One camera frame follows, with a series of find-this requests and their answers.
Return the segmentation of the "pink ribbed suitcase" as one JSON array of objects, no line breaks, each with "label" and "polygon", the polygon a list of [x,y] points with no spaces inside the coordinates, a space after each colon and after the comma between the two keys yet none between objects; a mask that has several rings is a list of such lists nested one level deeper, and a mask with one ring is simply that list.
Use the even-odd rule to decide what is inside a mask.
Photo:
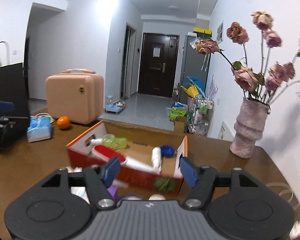
[{"label": "pink ribbed suitcase", "polygon": [[69,69],[45,80],[48,113],[67,116],[78,124],[90,124],[103,112],[104,79],[87,69]]}]

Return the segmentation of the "dried pink roses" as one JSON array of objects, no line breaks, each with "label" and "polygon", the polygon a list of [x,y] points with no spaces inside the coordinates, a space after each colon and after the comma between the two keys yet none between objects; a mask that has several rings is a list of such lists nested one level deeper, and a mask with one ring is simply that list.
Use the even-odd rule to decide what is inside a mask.
[{"label": "dried pink roses", "polygon": [[264,105],[271,105],[289,87],[299,84],[300,80],[294,80],[296,76],[295,62],[300,59],[300,36],[299,48],[292,61],[285,64],[276,62],[269,66],[270,52],[274,48],[282,47],[282,38],[273,29],[274,19],[265,11],[255,11],[251,14],[253,25],[261,32],[261,66],[259,71],[254,71],[248,63],[246,43],[249,36],[238,22],[232,22],[226,30],[226,36],[235,44],[243,47],[244,57],[231,62],[219,47],[218,42],[211,38],[201,38],[194,42],[197,54],[210,56],[214,53],[221,55],[227,63],[236,83],[243,90],[244,97],[250,101],[256,101]]}]

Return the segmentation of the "pink textured vase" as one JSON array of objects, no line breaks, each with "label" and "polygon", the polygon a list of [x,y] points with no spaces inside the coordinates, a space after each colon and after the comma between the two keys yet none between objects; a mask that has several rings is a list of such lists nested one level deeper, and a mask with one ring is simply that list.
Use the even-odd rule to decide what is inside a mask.
[{"label": "pink textured vase", "polygon": [[234,124],[236,134],[230,152],[242,159],[249,159],[254,152],[255,142],[263,137],[270,107],[255,100],[243,98]]}]

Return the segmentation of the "blue ribbed lid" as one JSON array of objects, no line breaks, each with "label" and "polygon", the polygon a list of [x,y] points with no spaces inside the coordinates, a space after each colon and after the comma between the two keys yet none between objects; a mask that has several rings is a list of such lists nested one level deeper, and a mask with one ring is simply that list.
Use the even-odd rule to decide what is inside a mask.
[{"label": "blue ribbed lid", "polygon": [[174,156],[174,148],[169,145],[163,145],[160,147],[161,156],[165,158],[172,158]]}]

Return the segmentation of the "black paper bag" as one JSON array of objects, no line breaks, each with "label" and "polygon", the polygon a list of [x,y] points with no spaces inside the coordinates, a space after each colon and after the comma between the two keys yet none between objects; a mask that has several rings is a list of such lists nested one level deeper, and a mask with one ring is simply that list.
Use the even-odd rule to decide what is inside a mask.
[{"label": "black paper bag", "polygon": [[14,104],[14,110],[5,116],[10,117],[14,123],[13,133],[16,141],[26,134],[30,125],[30,111],[22,63],[0,67],[0,101]]}]

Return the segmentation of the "green spray bottle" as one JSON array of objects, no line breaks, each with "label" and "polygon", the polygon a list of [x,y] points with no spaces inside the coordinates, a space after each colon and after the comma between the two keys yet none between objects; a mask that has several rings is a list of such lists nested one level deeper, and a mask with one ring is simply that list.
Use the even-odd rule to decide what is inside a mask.
[{"label": "green spray bottle", "polygon": [[126,138],[103,138],[102,145],[112,150],[120,150],[127,147]]}]

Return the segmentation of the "red brush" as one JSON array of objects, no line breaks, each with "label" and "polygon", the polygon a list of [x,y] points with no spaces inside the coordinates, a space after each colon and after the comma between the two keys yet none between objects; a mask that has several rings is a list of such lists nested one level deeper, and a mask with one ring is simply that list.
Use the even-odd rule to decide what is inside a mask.
[{"label": "red brush", "polygon": [[126,157],[124,155],[103,145],[94,146],[91,153],[95,158],[105,162],[108,162],[113,157],[118,157],[121,165],[126,163]]}]

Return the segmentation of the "red cardboard pumpkin box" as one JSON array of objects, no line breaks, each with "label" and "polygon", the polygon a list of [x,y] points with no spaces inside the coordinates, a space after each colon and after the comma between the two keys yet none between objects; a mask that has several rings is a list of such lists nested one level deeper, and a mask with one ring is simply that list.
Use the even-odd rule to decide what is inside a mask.
[{"label": "red cardboard pumpkin box", "polygon": [[[183,185],[180,160],[188,156],[188,138],[166,130],[152,129],[132,124],[101,121],[67,144],[69,160],[74,167],[103,165],[91,150],[102,145],[103,138],[126,138],[127,147],[115,150],[126,157],[117,179],[135,187],[160,193],[178,195]],[[151,157],[155,147],[169,145],[174,148],[172,158],[162,157],[162,171],[153,169]]]}]

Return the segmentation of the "white tube bottle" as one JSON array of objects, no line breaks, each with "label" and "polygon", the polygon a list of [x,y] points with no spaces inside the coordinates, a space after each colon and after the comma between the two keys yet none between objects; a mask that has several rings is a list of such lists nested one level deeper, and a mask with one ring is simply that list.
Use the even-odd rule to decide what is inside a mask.
[{"label": "white tube bottle", "polygon": [[160,174],[160,172],[162,171],[161,148],[159,147],[153,148],[151,161],[152,161],[154,171]]}]

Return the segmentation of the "blue tissue pack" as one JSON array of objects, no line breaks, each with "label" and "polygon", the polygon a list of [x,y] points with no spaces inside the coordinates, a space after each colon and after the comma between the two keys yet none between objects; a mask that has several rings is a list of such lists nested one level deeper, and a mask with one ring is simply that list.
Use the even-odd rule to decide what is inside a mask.
[{"label": "blue tissue pack", "polygon": [[27,129],[28,142],[37,142],[52,138],[52,126],[49,116],[35,116],[30,119]]}]

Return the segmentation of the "yellow watering can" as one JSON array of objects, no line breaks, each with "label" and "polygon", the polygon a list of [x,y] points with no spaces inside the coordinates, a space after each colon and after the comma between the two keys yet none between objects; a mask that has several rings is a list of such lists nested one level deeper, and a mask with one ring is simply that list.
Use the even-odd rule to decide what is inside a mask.
[{"label": "yellow watering can", "polygon": [[189,85],[189,87],[181,86],[181,89],[191,98],[195,98],[199,92],[195,85]]}]

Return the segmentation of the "dark brown entrance door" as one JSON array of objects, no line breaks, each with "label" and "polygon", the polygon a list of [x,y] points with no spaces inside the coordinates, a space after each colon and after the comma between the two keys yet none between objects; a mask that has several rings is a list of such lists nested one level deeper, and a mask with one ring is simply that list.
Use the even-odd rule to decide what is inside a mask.
[{"label": "dark brown entrance door", "polygon": [[179,47],[178,35],[144,33],[138,93],[171,98]]}]

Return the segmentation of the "orange fruit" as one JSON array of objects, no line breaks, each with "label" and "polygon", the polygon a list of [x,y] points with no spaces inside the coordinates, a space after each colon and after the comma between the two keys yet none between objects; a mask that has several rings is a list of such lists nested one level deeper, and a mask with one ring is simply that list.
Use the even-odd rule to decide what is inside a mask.
[{"label": "orange fruit", "polygon": [[70,127],[71,121],[67,116],[61,116],[57,119],[56,125],[59,129],[65,130]]}]

